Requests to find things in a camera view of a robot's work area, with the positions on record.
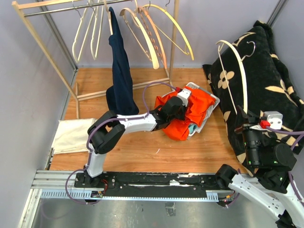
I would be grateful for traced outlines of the teal t shirt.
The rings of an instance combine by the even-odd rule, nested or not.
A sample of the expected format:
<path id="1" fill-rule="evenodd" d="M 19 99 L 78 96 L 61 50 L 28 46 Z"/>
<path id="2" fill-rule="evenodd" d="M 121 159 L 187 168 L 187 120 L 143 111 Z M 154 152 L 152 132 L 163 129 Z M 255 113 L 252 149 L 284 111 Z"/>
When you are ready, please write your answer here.
<path id="1" fill-rule="evenodd" d="M 193 124 L 193 123 L 189 124 L 189 126 L 188 126 L 189 134 L 192 134 L 193 132 L 195 132 L 197 127 L 198 126 L 196 124 Z"/>

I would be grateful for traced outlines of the navy blue t shirt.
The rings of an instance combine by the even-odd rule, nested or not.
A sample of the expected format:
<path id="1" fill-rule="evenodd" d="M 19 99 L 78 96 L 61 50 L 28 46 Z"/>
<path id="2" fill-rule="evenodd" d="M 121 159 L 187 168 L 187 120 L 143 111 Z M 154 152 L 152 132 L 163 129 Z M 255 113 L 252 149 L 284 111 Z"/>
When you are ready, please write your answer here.
<path id="1" fill-rule="evenodd" d="M 124 40 L 119 24 L 112 7 L 109 8 L 113 34 L 109 37 L 112 48 L 112 79 L 113 85 L 106 91 L 106 100 L 109 110 L 121 115 L 136 115 L 138 106 L 133 99 L 133 80 L 127 53 L 124 49 Z"/>

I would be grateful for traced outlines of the white pink t shirt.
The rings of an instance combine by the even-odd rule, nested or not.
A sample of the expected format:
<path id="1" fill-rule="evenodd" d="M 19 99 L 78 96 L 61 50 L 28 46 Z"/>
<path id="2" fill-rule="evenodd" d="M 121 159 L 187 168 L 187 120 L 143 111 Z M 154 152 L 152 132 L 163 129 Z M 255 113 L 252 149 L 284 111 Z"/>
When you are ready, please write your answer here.
<path id="1" fill-rule="evenodd" d="M 210 107 L 208 108 L 208 110 L 206 111 L 205 118 L 204 118 L 204 120 L 203 120 L 201 126 L 200 126 L 200 127 L 197 127 L 197 128 L 194 130 L 194 133 L 200 133 L 200 132 L 201 132 L 201 130 L 202 130 L 202 128 L 205 126 L 207 120 L 210 118 L 210 116 L 211 116 L 213 110 L 214 110 L 214 106 L 213 106 L 213 105 L 210 106 Z"/>

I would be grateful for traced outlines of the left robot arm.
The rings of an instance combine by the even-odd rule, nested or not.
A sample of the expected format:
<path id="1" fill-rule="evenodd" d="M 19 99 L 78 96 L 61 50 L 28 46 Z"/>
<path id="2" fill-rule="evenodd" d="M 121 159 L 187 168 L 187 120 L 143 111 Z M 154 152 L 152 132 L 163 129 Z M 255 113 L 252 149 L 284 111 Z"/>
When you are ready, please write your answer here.
<path id="1" fill-rule="evenodd" d="M 123 116 L 113 111 L 106 112 L 87 131 L 89 158 L 84 168 L 86 184 L 91 188 L 101 184 L 106 154 L 124 134 L 165 129 L 172 121 L 185 119 L 187 106 L 187 99 L 174 96 L 164 105 L 144 114 Z"/>

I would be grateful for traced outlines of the orange hanger with metal hook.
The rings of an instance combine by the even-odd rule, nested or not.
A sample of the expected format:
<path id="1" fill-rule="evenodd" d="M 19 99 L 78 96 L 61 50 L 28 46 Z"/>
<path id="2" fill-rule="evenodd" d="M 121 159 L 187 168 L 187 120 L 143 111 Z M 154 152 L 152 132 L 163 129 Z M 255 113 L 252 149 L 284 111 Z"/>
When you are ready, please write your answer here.
<path id="1" fill-rule="evenodd" d="M 167 59 L 162 44 L 162 39 L 159 35 L 158 29 L 156 28 L 155 23 L 153 22 L 148 10 L 142 6 L 137 7 L 137 12 L 139 13 L 144 27 L 147 30 L 148 36 L 156 53 L 158 61 L 161 61 L 163 68 L 167 69 Z"/>

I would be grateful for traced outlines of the orange t shirt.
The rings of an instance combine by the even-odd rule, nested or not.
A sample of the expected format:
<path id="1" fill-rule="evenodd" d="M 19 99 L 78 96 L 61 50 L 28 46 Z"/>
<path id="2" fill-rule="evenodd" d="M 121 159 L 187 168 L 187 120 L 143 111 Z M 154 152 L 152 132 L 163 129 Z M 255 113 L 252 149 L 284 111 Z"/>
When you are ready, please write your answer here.
<path id="1" fill-rule="evenodd" d="M 185 121 L 175 119 L 166 128 L 163 129 L 163 132 L 170 139 L 176 141 L 184 141 L 187 139 L 187 136 L 189 134 L 189 124 L 194 123 L 200 125 L 202 113 L 204 112 L 204 109 L 200 110 L 200 108 L 203 107 L 203 104 L 195 107 L 197 104 L 203 101 L 204 92 L 199 89 L 191 89 L 187 86 L 184 88 L 191 91 L 191 97 L 189 98 Z"/>

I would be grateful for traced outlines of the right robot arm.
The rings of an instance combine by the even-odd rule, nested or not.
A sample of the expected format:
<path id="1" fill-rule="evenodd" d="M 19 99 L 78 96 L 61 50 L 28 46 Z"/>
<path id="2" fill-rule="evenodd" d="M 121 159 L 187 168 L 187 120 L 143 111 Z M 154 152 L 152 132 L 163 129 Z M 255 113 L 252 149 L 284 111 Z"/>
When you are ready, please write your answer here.
<path id="1" fill-rule="evenodd" d="M 220 190 L 234 190 L 260 205 L 276 220 L 279 228 L 302 228 L 304 226 L 304 201 L 290 171 L 296 164 L 292 148 L 284 143 L 269 144 L 262 139 L 266 130 L 278 132 L 283 115 L 268 111 L 258 117 L 237 106 L 239 126 L 235 133 L 243 137 L 246 161 L 256 169 L 255 177 L 265 193 L 249 183 L 237 170 L 223 164 L 215 174 L 215 184 Z"/>

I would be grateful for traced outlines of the yellow hanger with metal hook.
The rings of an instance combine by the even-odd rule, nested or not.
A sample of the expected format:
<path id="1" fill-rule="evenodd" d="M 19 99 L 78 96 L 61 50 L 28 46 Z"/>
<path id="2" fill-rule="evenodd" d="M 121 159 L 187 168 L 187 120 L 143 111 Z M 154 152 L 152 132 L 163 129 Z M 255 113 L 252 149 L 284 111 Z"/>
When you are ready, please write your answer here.
<path id="1" fill-rule="evenodd" d="M 164 13 L 164 15 L 172 22 L 172 36 L 171 38 L 169 38 L 169 36 L 162 31 L 159 27 L 157 27 L 159 29 L 159 31 L 175 46 L 177 47 L 184 55 L 186 56 L 190 56 L 191 60 L 194 61 L 194 54 L 193 54 L 193 50 L 192 47 L 190 45 L 190 42 L 188 41 L 184 31 L 182 30 L 182 28 L 180 27 L 179 23 L 178 23 L 178 15 L 179 15 L 179 0 L 175 0 L 174 1 L 174 9 L 173 9 L 173 15 L 170 14 L 167 10 L 167 5 L 169 4 L 170 1 L 168 1 L 168 3 L 166 4 L 165 8 L 159 6 L 159 5 L 155 5 L 155 4 L 146 4 L 143 7 L 148 9 L 150 7 L 158 9 L 160 12 Z M 177 34 L 180 34 L 182 40 L 185 43 L 185 48 L 181 48 L 177 43 L 176 43 L 176 36 Z"/>

